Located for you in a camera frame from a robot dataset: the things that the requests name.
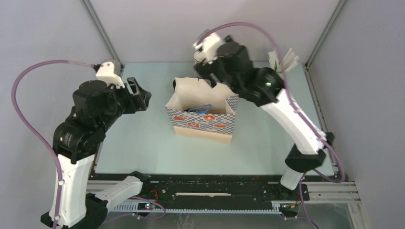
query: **shopping bag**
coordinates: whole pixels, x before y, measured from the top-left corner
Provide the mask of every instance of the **shopping bag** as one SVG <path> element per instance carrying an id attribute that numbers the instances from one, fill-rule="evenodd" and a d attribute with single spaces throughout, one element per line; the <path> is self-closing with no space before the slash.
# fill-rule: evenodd
<path id="1" fill-rule="evenodd" d="M 166 104 L 178 135 L 230 144 L 239 96 L 228 86 L 214 88 L 205 80 L 176 78 L 175 92 Z"/>

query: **blue cable inside bag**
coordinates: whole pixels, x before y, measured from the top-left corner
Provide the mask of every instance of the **blue cable inside bag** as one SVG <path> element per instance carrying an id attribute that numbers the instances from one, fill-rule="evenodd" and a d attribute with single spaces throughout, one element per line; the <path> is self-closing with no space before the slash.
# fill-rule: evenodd
<path id="1" fill-rule="evenodd" d="M 211 104 L 206 104 L 206 105 L 202 105 L 202 106 L 199 106 L 199 107 L 195 107 L 195 108 L 191 108 L 190 110 L 188 110 L 188 112 L 195 112 L 195 113 L 197 113 L 197 114 L 208 114 L 208 111 L 209 110 L 211 110 L 211 108 L 212 108 L 212 105 Z"/>

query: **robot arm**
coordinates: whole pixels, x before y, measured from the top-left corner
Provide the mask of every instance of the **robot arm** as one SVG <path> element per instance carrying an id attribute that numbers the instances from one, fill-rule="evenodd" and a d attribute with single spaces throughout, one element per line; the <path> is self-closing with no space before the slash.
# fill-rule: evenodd
<path id="1" fill-rule="evenodd" d="M 58 225 L 63 229 L 96 229 L 111 209 L 138 195 L 143 182 L 149 179 L 134 172 L 107 190 L 86 193 L 91 165 L 107 130 L 121 115 L 144 111 L 149 105 L 151 94 L 135 78 L 123 83 L 117 75 L 120 67 L 113 62 L 98 65 L 97 80 L 81 84 L 73 93 L 75 105 L 66 121 L 55 130 L 53 149 L 61 163 L 63 181 L 56 179 L 52 209 L 41 216 L 41 222 L 49 227 L 55 220 L 59 186 L 62 192 Z"/>
<path id="2" fill-rule="evenodd" d="M 193 46 L 198 53 L 195 56 L 203 56 L 201 62 L 194 66 L 202 78 L 208 80 L 212 87 L 217 81 L 228 85 L 241 98 L 255 103 L 273 116 L 293 138 L 295 145 L 285 160 L 287 169 L 280 183 L 294 190 L 303 173 L 321 166 L 326 155 L 322 151 L 324 144 L 291 106 L 284 81 L 271 68 L 255 68 L 246 47 L 236 43 L 231 36 L 222 40 L 213 33 Z M 310 125 L 324 141 L 329 143 L 333 140 L 332 133 L 324 133 L 312 122 Z"/>

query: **table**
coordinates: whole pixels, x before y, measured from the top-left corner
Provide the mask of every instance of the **table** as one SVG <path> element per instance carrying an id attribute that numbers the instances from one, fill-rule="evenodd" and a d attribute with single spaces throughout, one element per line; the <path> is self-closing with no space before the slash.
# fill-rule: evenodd
<path id="1" fill-rule="evenodd" d="M 256 62 L 265 67 L 268 62 Z M 165 110 L 175 77 L 195 77 L 192 62 L 127 63 L 122 78 L 135 77 L 152 93 L 147 111 L 121 116 L 107 132 L 96 173 L 280 175 L 294 142 L 265 111 L 240 99 L 230 145 L 175 135 Z M 301 65 L 288 73 L 294 98 L 319 126 Z M 319 171 L 330 176 L 329 158 Z"/>

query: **gray wall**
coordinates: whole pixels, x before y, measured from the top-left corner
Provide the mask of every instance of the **gray wall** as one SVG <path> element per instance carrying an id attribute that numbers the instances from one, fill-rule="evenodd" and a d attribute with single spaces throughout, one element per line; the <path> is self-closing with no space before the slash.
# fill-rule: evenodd
<path id="1" fill-rule="evenodd" d="M 405 215 L 405 1 L 351 0 L 311 73 L 375 229 Z"/>
<path id="2" fill-rule="evenodd" d="M 269 31 L 281 49 L 306 62 L 339 0 L 92 0 L 121 61 L 193 61 L 192 44 L 206 29 L 248 21 Z M 267 61 L 271 45 L 259 32 L 233 27 L 219 32 Z"/>
<path id="3" fill-rule="evenodd" d="M 46 60 L 100 62 L 109 54 L 80 1 L 0 2 L 0 222 L 2 228 L 41 228 L 52 205 L 55 165 L 11 104 L 11 86 L 25 68 Z M 95 78 L 80 66 L 46 66 L 27 75 L 17 101 L 27 119 L 51 142 L 73 105 L 79 84 Z"/>

